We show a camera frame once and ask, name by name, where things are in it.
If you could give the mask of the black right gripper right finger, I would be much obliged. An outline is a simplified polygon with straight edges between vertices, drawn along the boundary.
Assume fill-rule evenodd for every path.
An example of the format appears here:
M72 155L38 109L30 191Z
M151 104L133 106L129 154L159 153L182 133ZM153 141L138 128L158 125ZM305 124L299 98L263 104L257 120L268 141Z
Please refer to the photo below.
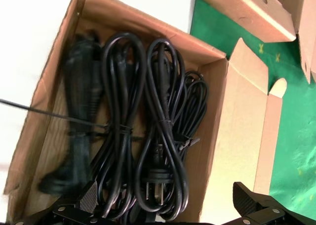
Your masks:
M316 222L286 209L269 195L249 190L243 183L233 184L233 205L245 220L259 225L314 225Z

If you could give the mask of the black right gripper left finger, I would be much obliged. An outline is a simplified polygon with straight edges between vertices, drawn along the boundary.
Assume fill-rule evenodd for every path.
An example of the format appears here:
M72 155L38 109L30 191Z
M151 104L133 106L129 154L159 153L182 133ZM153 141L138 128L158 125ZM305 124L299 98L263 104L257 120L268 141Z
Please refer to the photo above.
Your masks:
M90 181L81 192L59 198L49 208L16 220L16 225L97 225L97 182Z

